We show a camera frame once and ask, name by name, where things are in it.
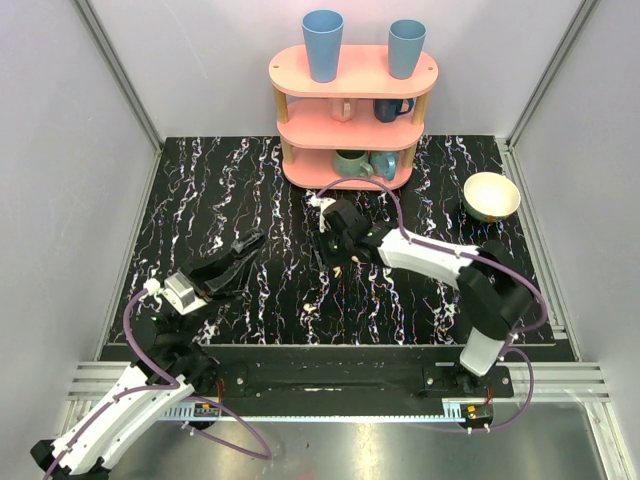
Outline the black earbud charging case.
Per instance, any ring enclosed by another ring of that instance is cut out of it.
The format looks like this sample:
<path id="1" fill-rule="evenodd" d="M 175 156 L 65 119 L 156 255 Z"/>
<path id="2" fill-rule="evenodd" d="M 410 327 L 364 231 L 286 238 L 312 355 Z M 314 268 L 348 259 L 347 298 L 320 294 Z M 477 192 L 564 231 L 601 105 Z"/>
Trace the black earbud charging case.
<path id="1" fill-rule="evenodd" d="M 265 242 L 264 231 L 254 228 L 232 242 L 231 252 L 235 258 L 244 258 L 262 249 Z"/>

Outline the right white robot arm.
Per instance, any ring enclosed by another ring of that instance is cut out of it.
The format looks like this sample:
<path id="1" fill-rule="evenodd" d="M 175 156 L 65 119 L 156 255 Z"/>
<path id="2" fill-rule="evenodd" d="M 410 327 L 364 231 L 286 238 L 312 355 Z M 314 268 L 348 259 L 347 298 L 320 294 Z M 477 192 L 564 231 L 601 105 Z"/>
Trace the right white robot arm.
<path id="1" fill-rule="evenodd" d="M 373 223 L 345 199 L 314 197 L 310 204 L 319 210 L 314 242 L 324 264 L 369 263 L 406 270 L 459 292 L 470 332 L 454 384 L 470 397 L 486 389 L 508 335 L 535 303 L 504 246 L 493 241 L 481 247 L 455 245 L 408 233 L 396 222 Z"/>

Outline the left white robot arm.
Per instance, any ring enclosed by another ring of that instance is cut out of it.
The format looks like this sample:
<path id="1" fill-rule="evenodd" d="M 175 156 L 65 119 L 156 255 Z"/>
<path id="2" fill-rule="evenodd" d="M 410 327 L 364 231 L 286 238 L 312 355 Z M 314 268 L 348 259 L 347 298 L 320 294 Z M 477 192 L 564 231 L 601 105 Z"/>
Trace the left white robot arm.
<path id="1" fill-rule="evenodd" d="M 194 397 L 199 406 L 218 410 L 223 381 L 218 361 L 195 342 L 199 314 L 216 301 L 244 290 L 256 255 L 239 245 L 191 262 L 159 281 L 151 278 L 127 304 L 123 330 L 136 356 L 115 385 L 67 433 L 40 440 L 30 451 L 47 479 L 106 479 L 130 445 L 171 408 Z M 155 324 L 149 345 L 132 326 L 142 300 L 162 298 L 168 311 Z"/>

